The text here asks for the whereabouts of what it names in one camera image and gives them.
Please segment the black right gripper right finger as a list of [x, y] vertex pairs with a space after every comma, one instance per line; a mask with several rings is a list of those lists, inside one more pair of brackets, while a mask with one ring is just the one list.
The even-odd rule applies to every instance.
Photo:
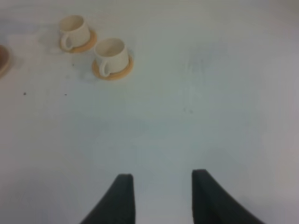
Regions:
[[205, 169], [192, 171], [192, 217], [195, 224], [261, 224]]

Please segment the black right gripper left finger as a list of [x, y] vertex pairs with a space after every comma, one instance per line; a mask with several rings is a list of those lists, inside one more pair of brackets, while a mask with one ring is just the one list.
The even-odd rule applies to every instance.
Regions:
[[119, 174], [83, 224], [135, 224], [134, 178]]

